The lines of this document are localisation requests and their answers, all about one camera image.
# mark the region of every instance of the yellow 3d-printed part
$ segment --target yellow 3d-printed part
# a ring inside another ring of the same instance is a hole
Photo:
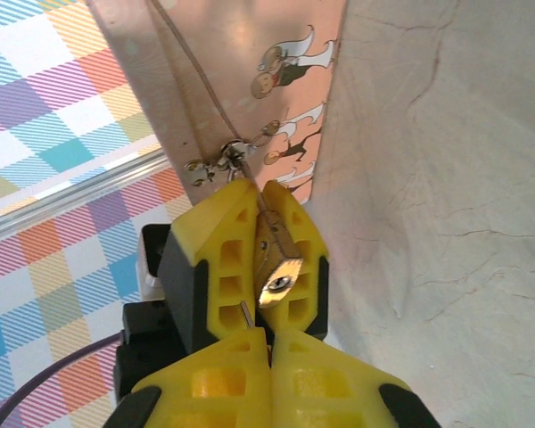
[[[161,395],[145,428],[271,428],[271,389],[262,328],[221,342],[145,377],[133,392]]]
[[[240,302],[254,308],[252,257],[258,190],[242,178],[177,218],[172,233],[195,267],[209,263],[207,328],[219,339],[246,328]]]
[[[289,327],[305,331],[317,316],[319,259],[328,258],[329,252],[308,213],[289,190],[276,181],[269,181],[262,195],[266,205],[282,217],[300,250],[303,264],[290,292],[276,306],[260,309],[259,313],[274,332]]]
[[[397,428],[379,387],[400,379],[305,333],[276,334],[271,368],[277,428]]]

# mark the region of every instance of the cartoon character illustration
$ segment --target cartoon character illustration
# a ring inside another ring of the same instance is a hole
[[[317,55],[306,55],[315,38],[315,30],[303,40],[293,40],[271,46],[263,55],[258,67],[260,74],[251,82],[251,94],[262,99],[278,86],[289,86],[305,76],[311,67],[327,68],[333,62],[334,41],[329,40],[327,48]]]
[[[321,117],[321,113],[323,112],[324,108],[325,102],[320,103],[317,107],[314,107],[309,111],[305,111],[299,116],[296,116],[291,119],[286,119],[283,122],[279,120],[272,120],[261,129],[261,134],[255,136],[253,140],[251,140],[251,145],[257,148],[263,147],[264,145],[271,142],[271,140],[275,136],[278,136],[280,134],[285,134],[286,140],[291,139],[295,134],[295,131],[297,131],[298,123],[300,121],[304,119],[310,119],[309,124],[307,125],[313,125],[317,123],[319,121],[319,118]]]
[[[307,149],[305,148],[305,143],[312,137],[312,136],[316,136],[317,134],[321,134],[321,128],[319,128],[317,131],[315,131],[313,134],[309,134],[308,136],[306,136],[305,138],[303,138],[303,140],[301,140],[300,143],[296,144],[296,145],[292,145],[292,142],[291,140],[288,138],[286,141],[287,141],[287,150],[285,150],[284,152],[279,152],[277,150],[274,150],[272,152],[269,152],[265,157],[264,157],[264,163],[266,165],[273,165],[274,163],[276,163],[277,161],[279,161],[280,159],[282,158],[287,158],[289,156],[294,156],[296,154],[299,154],[300,157],[297,158],[295,161],[296,162],[299,162],[301,161],[301,158],[303,158],[303,156],[305,156],[305,154],[307,153]]]
[[[313,181],[313,171],[315,169],[315,161],[311,162],[311,165],[304,172],[297,174],[297,168],[294,168],[292,172],[285,174],[276,178],[277,182],[281,185],[287,187],[291,193],[295,193],[297,190],[301,189],[304,185],[307,185]],[[307,177],[308,179],[297,183],[298,180]]]

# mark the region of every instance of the plaid tablecloth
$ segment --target plaid tablecloth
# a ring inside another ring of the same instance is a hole
[[[159,146],[81,0],[0,0],[0,214]]]
[[[189,207],[168,169],[0,242],[0,405],[55,360],[122,328],[122,304],[139,298],[141,227]],[[60,372],[6,426],[102,426],[113,351]]]

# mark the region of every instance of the cracked plaster surface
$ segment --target cracked plaster surface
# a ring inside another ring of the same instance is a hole
[[[535,0],[351,0],[309,211],[331,342],[535,427]]]

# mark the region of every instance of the white plastic part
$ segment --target white plastic part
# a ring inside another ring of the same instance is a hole
[[[138,258],[136,262],[136,278],[141,300],[148,301],[164,299],[164,291],[162,290],[161,280],[158,277],[151,275],[149,272],[149,264],[147,262],[143,234],[139,235],[137,253]]]

